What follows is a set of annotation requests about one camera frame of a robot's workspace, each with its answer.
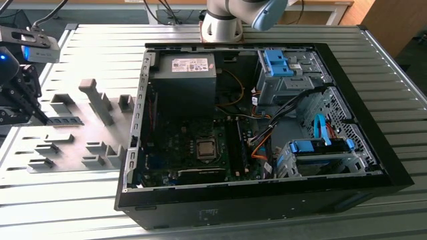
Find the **power supply label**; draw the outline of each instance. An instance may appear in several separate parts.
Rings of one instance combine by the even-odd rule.
[[[172,72],[207,72],[208,59],[207,58],[176,58],[172,61]]]

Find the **wire bundle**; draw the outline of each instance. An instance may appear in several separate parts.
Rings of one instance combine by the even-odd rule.
[[[279,119],[296,109],[298,104],[299,104],[300,100],[303,100],[304,97],[307,97],[308,95],[311,95],[314,93],[323,92],[324,89],[326,89],[324,87],[316,87],[315,89],[306,90],[299,95],[292,97],[292,99],[288,100],[286,104],[282,105],[282,107],[275,112],[275,114],[272,115],[272,117],[271,117],[271,119],[268,121],[267,128],[248,140],[248,143],[252,144],[264,136],[263,140],[256,145],[256,148],[255,148],[255,150],[254,150],[254,152],[251,154],[252,158],[267,160],[267,157],[256,155],[256,152],[262,148],[262,146],[266,143],[267,139],[271,137],[271,135],[274,133],[274,129],[275,129],[278,123],[279,123]]]

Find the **power cable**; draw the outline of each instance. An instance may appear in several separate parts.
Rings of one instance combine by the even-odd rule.
[[[39,25],[45,23],[47,21],[49,21],[53,16],[59,13],[59,11],[61,10],[61,8],[64,7],[64,5],[67,4],[68,0],[63,0],[60,2],[60,4],[56,6],[56,8],[51,11],[51,13],[41,19],[39,19],[37,21],[33,22],[32,24],[32,29],[39,28]]]
[[[7,0],[3,4],[3,6],[0,7],[0,15],[4,13],[4,11],[8,9],[11,3],[13,2],[13,0]]]

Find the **floor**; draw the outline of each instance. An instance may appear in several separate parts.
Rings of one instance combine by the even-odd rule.
[[[427,42],[420,45],[416,40],[412,40],[395,61],[400,65],[408,65],[406,74],[427,94]]]

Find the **metal bracket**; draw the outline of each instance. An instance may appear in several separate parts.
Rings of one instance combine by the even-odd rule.
[[[0,46],[9,45],[48,49],[51,47],[51,41],[48,36],[41,32],[0,26]]]

